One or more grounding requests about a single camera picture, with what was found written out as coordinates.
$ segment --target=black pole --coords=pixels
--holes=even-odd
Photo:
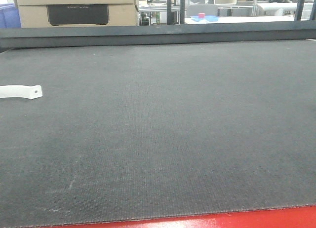
[[[297,7],[296,7],[296,13],[295,13],[295,21],[301,21],[302,13],[303,13],[303,7],[304,7],[304,1],[305,0],[298,0],[297,1]]]
[[[310,16],[310,20],[315,20],[315,19],[316,19],[316,0],[314,0],[314,4],[312,7],[311,16]]]
[[[167,0],[167,25],[171,25],[172,21],[172,3],[171,0]]]
[[[180,0],[180,24],[184,24],[186,0]]]

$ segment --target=metal frame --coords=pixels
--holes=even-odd
[[[180,0],[180,24],[184,24],[186,0]]]
[[[166,6],[140,7],[139,12],[166,12]],[[172,6],[172,12],[180,11],[180,6]]]
[[[302,19],[304,2],[305,2],[305,0],[298,0],[297,1],[297,7],[296,7],[296,12],[295,12],[295,18],[294,18],[295,21],[300,21]]]
[[[258,0],[253,0],[253,7],[252,7],[251,16],[256,16],[256,14],[257,14],[257,2],[258,2]]]
[[[0,48],[179,44],[316,38],[315,21],[0,29]]]
[[[316,0],[314,0],[310,20],[315,20],[316,18]]]
[[[167,25],[171,25],[173,21],[172,16],[172,1],[167,0]]]
[[[252,4],[217,5],[218,9],[252,9]]]

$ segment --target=white plastic strap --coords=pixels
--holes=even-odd
[[[0,98],[19,97],[32,100],[42,96],[41,86],[0,86]]]

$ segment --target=textured mat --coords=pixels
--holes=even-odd
[[[316,204],[316,43],[11,50],[0,226]]]

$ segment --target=blue tray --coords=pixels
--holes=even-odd
[[[0,28],[20,28],[19,10],[13,3],[0,4]]]
[[[217,16],[205,16],[205,18],[198,18],[198,16],[192,16],[191,17],[192,20],[199,22],[202,20],[206,20],[209,22],[217,22],[218,21],[218,17]]]

